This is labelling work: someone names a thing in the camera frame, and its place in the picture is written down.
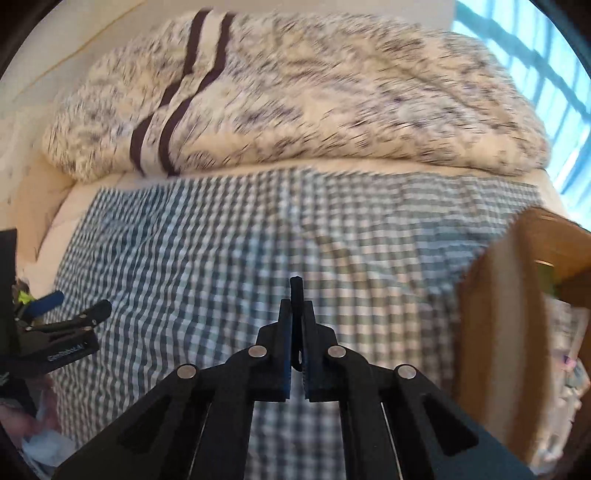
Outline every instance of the mattress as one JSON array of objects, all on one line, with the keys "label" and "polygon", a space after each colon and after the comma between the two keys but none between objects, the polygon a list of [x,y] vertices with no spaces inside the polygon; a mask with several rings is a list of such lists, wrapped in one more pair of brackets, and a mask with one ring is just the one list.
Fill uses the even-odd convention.
[{"label": "mattress", "polygon": [[[432,166],[413,161],[387,161],[387,160],[352,160],[352,159],[315,159],[287,160],[271,165],[249,165],[222,170],[198,172],[186,174],[184,178],[200,178],[219,175],[240,175],[255,173],[258,171],[289,168],[289,167],[314,167],[324,172],[364,171],[373,173],[411,173],[431,172],[445,176],[474,175],[479,177],[492,177],[494,175],[484,171],[469,168]],[[544,170],[533,170],[521,177],[502,177],[504,180],[519,181],[535,185],[540,192],[543,205],[565,217],[568,217],[566,209],[560,200],[560,196],[552,186],[548,174]],[[91,184],[76,184],[62,204],[40,248],[36,262],[21,262],[18,266],[18,274],[26,279],[31,287],[33,296],[39,298],[53,289],[61,259],[76,230],[80,220],[84,217],[94,196],[101,188],[117,188],[124,190],[141,189],[155,183],[173,181],[168,179],[145,178],[138,173],[112,174]]]}]

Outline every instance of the silver screw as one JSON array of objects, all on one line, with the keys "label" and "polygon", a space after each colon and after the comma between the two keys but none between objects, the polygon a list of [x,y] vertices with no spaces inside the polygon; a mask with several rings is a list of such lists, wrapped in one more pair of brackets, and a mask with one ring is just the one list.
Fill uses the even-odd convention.
[{"label": "silver screw", "polygon": [[329,355],[332,358],[343,358],[346,355],[346,353],[347,353],[347,350],[345,350],[340,345],[333,345],[332,347],[329,348]]},{"label": "silver screw", "polygon": [[253,345],[248,349],[248,355],[254,358],[262,358],[267,354],[267,349],[262,345]]},{"label": "silver screw", "polygon": [[411,365],[403,365],[398,369],[398,375],[400,375],[402,378],[410,380],[411,378],[417,376],[417,371]]},{"label": "silver screw", "polygon": [[193,378],[196,374],[197,369],[193,365],[182,365],[177,370],[178,377],[184,378],[185,380]]}]

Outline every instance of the brown bag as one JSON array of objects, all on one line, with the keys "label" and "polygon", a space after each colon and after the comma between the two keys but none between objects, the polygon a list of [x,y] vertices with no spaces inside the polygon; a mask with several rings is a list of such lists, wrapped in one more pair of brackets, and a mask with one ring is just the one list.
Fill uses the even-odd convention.
[{"label": "brown bag", "polygon": [[[458,286],[458,404],[529,464],[551,412],[550,325],[536,261],[554,265],[560,300],[591,309],[591,233],[545,209],[517,217]],[[589,330],[579,352],[591,368]],[[591,426],[591,395],[582,399],[565,459]]]}]

